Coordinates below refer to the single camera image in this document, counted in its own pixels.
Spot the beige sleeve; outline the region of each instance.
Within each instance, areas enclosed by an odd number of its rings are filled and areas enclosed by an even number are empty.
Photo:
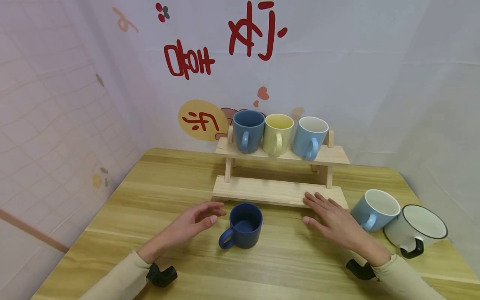
[[[386,264],[372,267],[380,284],[395,300],[445,300],[402,257],[392,255]]]
[[[133,252],[80,297],[80,300],[132,300],[145,287],[150,266],[137,252]]]

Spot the pink heart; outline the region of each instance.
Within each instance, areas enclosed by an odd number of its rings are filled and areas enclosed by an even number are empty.
[[[257,97],[259,97],[261,100],[268,100],[270,96],[267,93],[267,88],[264,86],[261,86],[258,89]]]

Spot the blue mug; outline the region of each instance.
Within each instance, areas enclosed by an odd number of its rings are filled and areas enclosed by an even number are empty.
[[[328,124],[316,117],[303,117],[293,138],[292,150],[309,161],[316,159],[328,132]]]
[[[257,151],[265,128],[265,116],[255,110],[241,110],[233,115],[233,139],[242,153]]]
[[[400,214],[400,210],[400,204],[389,193],[368,190],[350,213],[363,229],[375,232]]]
[[[260,208],[251,203],[240,203],[230,212],[230,228],[218,239],[218,245],[226,250],[233,245],[248,249],[258,242],[263,217]]]

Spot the white enamel mug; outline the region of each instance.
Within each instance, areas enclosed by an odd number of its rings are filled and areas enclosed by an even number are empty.
[[[448,236],[448,229],[439,216],[429,209],[409,204],[384,227],[392,244],[400,248],[403,257],[414,258],[424,249]]]

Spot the yellow mug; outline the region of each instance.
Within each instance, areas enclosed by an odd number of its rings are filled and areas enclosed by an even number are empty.
[[[265,118],[264,151],[273,156],[284,154],[290,143],[293,124],[293,119],[287,115],[268,115]]]

